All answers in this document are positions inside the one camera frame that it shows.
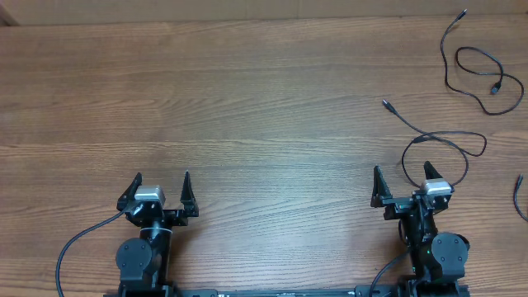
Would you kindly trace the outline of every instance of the wall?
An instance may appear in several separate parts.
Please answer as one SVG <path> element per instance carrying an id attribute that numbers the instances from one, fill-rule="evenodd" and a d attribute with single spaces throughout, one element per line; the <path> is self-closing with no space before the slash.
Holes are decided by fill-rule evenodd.
<path id="1" fill-rule="evenodd" d="M 0 0 L 10 24 L 527 13 L 526 0 Z"/>

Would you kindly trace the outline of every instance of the wooden tabletop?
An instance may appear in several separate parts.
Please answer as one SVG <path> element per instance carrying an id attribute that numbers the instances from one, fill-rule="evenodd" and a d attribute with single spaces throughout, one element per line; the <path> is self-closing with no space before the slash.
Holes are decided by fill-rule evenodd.
<path id="1" fill-rule="evenodd" d="M 413 190 L 399 163 L 427 130 L 488 137 L 440 231 L 471 242 L 474 296 L 528 291 L 528 223 L 512 204 L 528 173 L 528 102 L 502 116 L 448 91 L 440 38 L 454 16 L 0 28 L 0 295 L 56 296 L 63 245 L 116 213 L 136 172 L 178 206 L 191 173 L 200 218 L 176 228 L 170 277 L 182 289 L 340 288 L 371 283 L 404 250 L 398 222 L 370 208 L 376 164 L 395 196 Z M 489 110 L 520 88 L 455 69 L 476 46 L 528 82 L 528 16 L 467 16 L 445 50 L 453 85 Z M 468 67 L 496 71 L 473 53 Z M 479 150 L 479 139 L 458 138 Z M 445 145 L 408 155 L 448 181 L 464 159 Z M 519 193 L 526 210 L 528 190 Z M 119 285 L 116 249 L 139 230 L 124 218 L 79 239 L 61 270 L 65 294 Z M 410 273 L 408 261 L 381 280 Z"/>

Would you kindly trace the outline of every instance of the black cable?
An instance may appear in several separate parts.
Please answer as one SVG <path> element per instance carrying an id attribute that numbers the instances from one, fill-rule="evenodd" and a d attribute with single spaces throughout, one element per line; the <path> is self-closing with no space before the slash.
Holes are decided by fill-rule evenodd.
<path id="1" fill-rule="evenodd" d="M 465 170 L 464 170 L 464 174 L 462 175 L 461 178 L 459 178 L 457 181 L 455 181 L 454 183 L 452 183 L 451 185 L 452 186 L 456 186 L 458 185 L 460 182 L 462 182 L 462 180 L 464 180 L 465 176 L 468 174 L 468 170 L 469 170 L 469 160 L 468 160 L 468 156 L 472 156 L 472 157 L 480 157 L 482 156 L 482 154 L 484 153 L 484 151 L 486 150 L 486 146 L 488 145 L 488 139 L 486 139 L 486 136 L 480 134 L 480 133 L 477 133 L 477 132 L 471 132 L 471 131 L 436 131 L 436 132 L 426 132 L 426 131 L 423 131 L 423 130 L 420 130 L 418 129 L 417 127 L 415 127 L 414 125 L 411 125 L 411 123 L 407 122 L 397 111 L 396 109 L 394 108 L 394 106 L 392 106 L 389 102 L 387 102 L 386 100 L 383 100 L 383 105 L 385 106 L 385 108 L 387 108 L 387 110 L 389 110 L 390 112 L 392 112 L 393 114 L 395 114 L 405 125 L 409 126 L 411 129 L 417 131 L 418 133 L 420 133 L 421 135 L 420 136 L 417 136 L 416 138 L 414 138 L 410 143 L 409 145 L 404 149 L 403 153 L 402 153 L 402 169 L 403 169 L 403 173 L 405 173 L 405 177 L 407 177 L 407 179 L 415 186 L 415 187 L 420 187 L 415 181 L 412 180 L 412 178 L 408 175 L 407 173 L 407 168 L 405 168 L 405 155 L 407 154 L 407 151 L 409 150 L 409 148 L 413 145 L 413 144 L 420 144 L 422 142 L 426 142 L 426 141 L 429 141 L 429 140 L 436 140 L 436 141 L 440 141 L 444 144 L 448 144 L 449 146 L 455 148 L 455 149 L 458 149 L 458 151 L 460 152 L 460 154 L 462 154 L 462 157 L 464 157 L 464 160 L 465 160 Z M 479 136 L 479 137 L 482 137 L 482 139 L 484 140 L 484 145 L 482 147 L 482 150 L 480 151 L 480 153 L 471 153 L 469 152 L 468 150 L 464 149 L 464 148 L 461 148 L 460 146 L 458 146 L 457 144 L 455 144 L 454 142 L 450 141 L 450 140 L 447 140 L 447 139 L 443 139 L 442 137 L 439 137 L 439 136 L 436 136 L 436 134 L 466 134 L 466 135 L 476 135 L 476 136 Z"/>
<path id="2" fill-rule="evenodd" d="M 519 202 L 517 201 L 517 192 L 519 191 L 519 189 L 521 188 L 521 183 L 522 183 L 522 174 L 519 176 L 519 178 L 517 178 L 517 184 L 515 185 L 515 190 L 513 191 L 513 205 L 515 206 L 515 209 L 517 210 L 517 212 L 519 213 L 519 215 L 526 221 L 528 222 L 528 217 L 526 217 L 523 213 L 522 213 L 522 210 L 521 210 L 521 207 L 519 207 Z"/>
<path id="3" fill-rule="evenodd" d="M 407 251 L 405 251 L 403 254 L 397 256 L 396 258 L 394 258 L 391 262 L 389 262 L 387 265 L 385 265 L 385 267 L 383 267 L 383 269 L 381 269 L 379 272 L 378 272 L 378 275 L 374 278 L 374 280 L 372 281 L 372 284 L 370 285 L 370 290 L 369 290 L 369 297 L 372 297 L 372 292 L 374 291 L 374 288 L 376 286 L 376 284 L 378 283 L 378 281 L 380 280 L 380 277 L 388 270 L 390 269 L 390 267 L 394 266 L 396 263 L 402 261 L 409 253 L 411 252 L 411 248 L 408 248 Z"/>
<path id="4" fill-rule="evenodd" d="M 480 101 L 480 99 L 476 95 L 474 95 L 474 94 L 472 94 L 470 92 L 465 92 L 465 91 L 462 91 L 462 90 L 459 90 L 459 89 L 455 89 L 454 87 L 452 87 L 449 84 L 449 82 L 447 80 L 447 59 L 446 59 L 446 54 L 444 53 L 444 41 L 446 40 L 446 36 L 450 32 L 451 27 L 457 21 L 459 21 L 462 17 L 464 17 L 466 12 L 467 12 L 467 9 L 464 10 L 463 12 L 461 12 L 455 18 L 455 20 L 451 23 L 451 25 L 449 25 L 447 27 L 447 29 L 445 30 L 444 35 L 442 36 L 441 42 L 440 42 L 440 52 L 442 53 L 442 58 L 444 59 L 444 66 L 445 66 L 444 83 L 449 89 L 451 89 L 451 90 L 453 90 L 455 92 L 459 92 L 460 94 L 464 94 L 464 95 L 467 95 L 467 96 L 470 96 L 470 97 L 474 98 L 479 103 L 480 107 L 482 107 L 482 110 L 484 111 L 484 113 L 486 115 L 488 115 L 488 116 L 504 115 L 505 113 L 513 111 L 517 106 L 519 106 L 519 104 L 521 103 L 522 97 L 525 95 L 525 87 L 524 87 L 524 85 L 522 84 L 522 82 L 518 78 L 516 78 L 513 75 L 510 75 L 508 73 L 504 73 L 504 69 L 502 67 L 501 62 L 497 58 L 493 57 L 491 54 L 486 53 L 485 51 L 483 51 L 483 50 L 481 50 L 479 48 L 473 47 L 473 46 L 462 46 L 462 47 L 459 47 L 456 50 L 456 52 L 455 52 L 455 61 L 459 65 L 460 68 L 462 68 L 464 71 L 466 71 L 468 73 L 472 73 L 472 74 L 476 74 L 476 75 L 498 75 L 500 78 L 499 78 L 498 82 L 495 82 L 493 84 L 493 87 L 492 87 L 492 90 L 491 90 L 491 93 L 493 95 L 497 94 L 497 92 L 500 90 L 501 85 L 502 85 L 502 78 L 503 77 L 508 77 L 508 78 L 511 78 L 511 79 L 515 80 L 519 84 L 519 86 L 521 86 L 521 95 L 519 96 L 519 99 L 517 100 L 517 102 L 514 105 L 510 106 L 509 108 L 507 108 L 506 110 L 499 111 L 499 112 L 490 112 L 490 111 L 488 111 L 486 109 L 486 107 L 484 107 L 484 104 L 482 103 L 482 101 Z M 495 64 L 498 66 L 500 72 L 498 72 L 498 73 L 480 73 L 480 72 L 476 72 L 476 71 L 470 70 L 470 69 L 462 66 L 462 64 L 459 61 L 459 52 L 461 50 L 474 50 L 476 52 L 479 52 L 480 54 L 485 55 L 486 57 L 490 58 L 493 62 L 495 62 Z"/>
<path id="5" fill-rule="evenodd" d="M 92 226 L 84 231 L 82 231 L 81 233 L 73 236 L 72 239 L 70 239 L 68 241 L 68 243 L 66 243 L 66 245 L 63 247 L 63 250 L 60 252 L 59 254 L 59 259 L 57 260 L 57 267 L 55 268 L 55 284 L 57 285 L 57 292 L 59 293 L 59 297 L 64 297 L 64 293 L 63 293 L 63 288 L 60 286 L 60 263 L 63 261 L 63 257 L 64 257 L 64 254 L 66 253 L 66 250 L 68 250 L 69 246 L 72 245 L 73 242 L 75 242 L 77 239 L 79 239 L 81 236 L 83 236 L 84 234 L 90 232 L 90 231 L 93 231 L 101 226 L 104 226 L 108 223 L 110 223 L 111 221 L 119 218 L 122 214 L 124 214 L 125 210 L 122 210 L 119 214 L 116 214 L 114 215 L 113 217 L 107 219 L 107 220 L 104 220 L 102 222 L 100 222 L 99 224 L 95 225 L 95 226 Z"/>

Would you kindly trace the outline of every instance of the robotic arm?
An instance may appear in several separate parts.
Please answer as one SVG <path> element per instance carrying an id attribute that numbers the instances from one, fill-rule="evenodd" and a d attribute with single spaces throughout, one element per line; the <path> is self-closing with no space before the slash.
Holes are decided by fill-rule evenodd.
<path id="1" fill-rule="evenodd" d="M 384 218 L 399 219 L 399 233 L 408 246 L 414 275 L 401 276 L 396 285 L 358 285 L 338 290 L 179 290 L 167 280 L 172 227 L 187 226 L 198 217 L 198 205 L 186 172 L 180 201 L 183 210 L 165 210 L 160 186 L 143 186 L 140 173 L 117 201 L 117 209 L 140 227 L 139 238 L 125 241 L 115 262 L 120 269 L 117 295 L 105 297 L 469 297 L 467 285 L 459 285 L 468 259 L 469 242 L 458 234 L 438 233 L 433 215 L 446 210 L 455 191 L 429 163 L 426 180 L 411 196 L 394 198 L 379 166 L 374 168 L 370 206 L 384 207 Z"/>

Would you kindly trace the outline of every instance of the cable connector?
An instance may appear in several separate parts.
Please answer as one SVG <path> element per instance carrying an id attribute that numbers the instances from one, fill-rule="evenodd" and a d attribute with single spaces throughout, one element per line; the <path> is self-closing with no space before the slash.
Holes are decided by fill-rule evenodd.
<path id="1" fill-rule="evenodd" d="M 383 100 L 383 106 L 385 106 L 386 109 L 388 109 L 390 112 L 394 113 L 395 115 L 398 114 L 396 111 L 396 108 L 392 104 L 390 104 L 388 101 Z"/>
<path id="2" fill-rule="evenodd" d="M 501 86 L 502 86 L 501 82 L 495 82 L 495 84 L 492 87 L 492 94 L 493 95 L 497 94 L 498 90 L 501 89 Z"/>
<path id="3" fill-rule="evenodd" d="M 519 175 L 519 178 L 517 178 L 517 187 L 516 187 L 516 190 L 518 190 L 519 187 L 521 187 L 521 183 L 522 183 L 522 179 L 523 179 L 523 178 L 524 178 L 524 177 L 522 176 L 522 174 Z"/>
<path id="4" fill-rule="evenodd" d="M 456 20 L 458 21 L 458 20 L 460 20 L 462 17 L 464 17 L 464 16 L 465 16 L 465 13 L 466 13 L 467 11 L 468 11 L 467 8 L 464 9 L 464 11 L 461 12 L 461 13 L 456 17 Z"/>

